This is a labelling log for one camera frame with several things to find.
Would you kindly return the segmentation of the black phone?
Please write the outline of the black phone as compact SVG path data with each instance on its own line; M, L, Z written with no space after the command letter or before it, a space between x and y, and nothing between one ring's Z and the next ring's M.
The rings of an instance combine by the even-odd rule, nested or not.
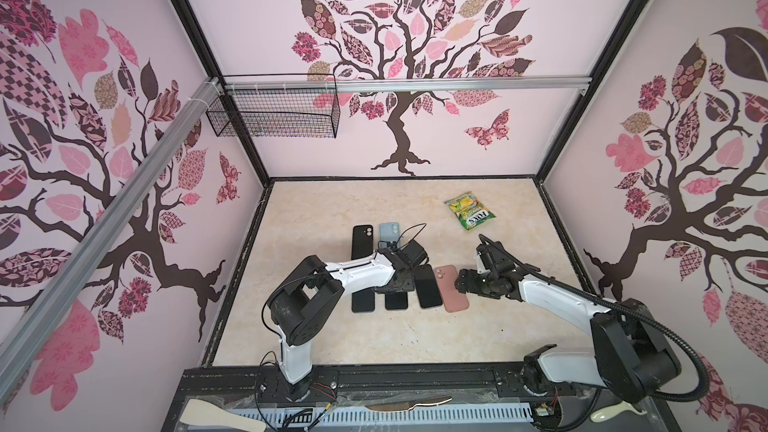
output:
M422 309L430 309L443 305L433 268L421 265L413 270L413 280L419 305Z
M396 292L385 295L385 309L388 311L407 310L409 306L408 293Z

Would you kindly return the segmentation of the light blue phone case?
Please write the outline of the light blue phone case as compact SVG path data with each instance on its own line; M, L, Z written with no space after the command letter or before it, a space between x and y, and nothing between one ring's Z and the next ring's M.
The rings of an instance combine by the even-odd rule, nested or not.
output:
M398 248L400 245L401 229L397 222L386 222L379 225L379 247L390 249Z

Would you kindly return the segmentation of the black phone case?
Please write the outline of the black phone case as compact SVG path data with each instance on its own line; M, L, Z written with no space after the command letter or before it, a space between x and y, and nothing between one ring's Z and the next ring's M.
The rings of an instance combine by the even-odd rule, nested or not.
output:
M352 229L352 248L351 259L362 259L369 257L374 253L374 235L373 227L367 225L356 225Z

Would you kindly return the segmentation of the pink phone case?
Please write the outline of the pink phone case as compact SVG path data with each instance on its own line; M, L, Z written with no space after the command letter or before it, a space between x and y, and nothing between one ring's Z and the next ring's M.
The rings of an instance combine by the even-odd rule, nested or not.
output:
M467 296L456 288L456 281L459 278L456 267L453 265L436 267L434 275L445 310L448 313L467 310L469 308Z

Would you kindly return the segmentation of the dark blue phone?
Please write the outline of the dark blue phone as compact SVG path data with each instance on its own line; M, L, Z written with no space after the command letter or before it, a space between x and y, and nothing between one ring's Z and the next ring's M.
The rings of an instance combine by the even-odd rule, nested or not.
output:
M376 294L372 288L367 288L352 294L351 311L353 313L372 313L376 308Z

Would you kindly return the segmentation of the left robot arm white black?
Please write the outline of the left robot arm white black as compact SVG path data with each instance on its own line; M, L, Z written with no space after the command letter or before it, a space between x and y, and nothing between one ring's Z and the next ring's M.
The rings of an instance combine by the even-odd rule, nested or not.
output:
M265 301L279 337L277 366L289 393L302 395L309 387L312 340L342 298L385 287L396 274L411 273L427 263L428 254L417 243L380 248L347 262L324 262L315 255L303 259Z

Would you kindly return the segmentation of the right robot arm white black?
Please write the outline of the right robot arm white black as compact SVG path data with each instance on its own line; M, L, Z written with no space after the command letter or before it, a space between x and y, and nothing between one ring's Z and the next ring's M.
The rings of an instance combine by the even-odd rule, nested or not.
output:
M546 276L498 241L485 236L476 248L476 267L462 269L455 288L462 294L503 298L539 307L591 339L587 348L544 345L524 358L523 382L534 394L560 383L610 390L628 403L659 391L682 372L668 336L650 324L637 301L616 303Z

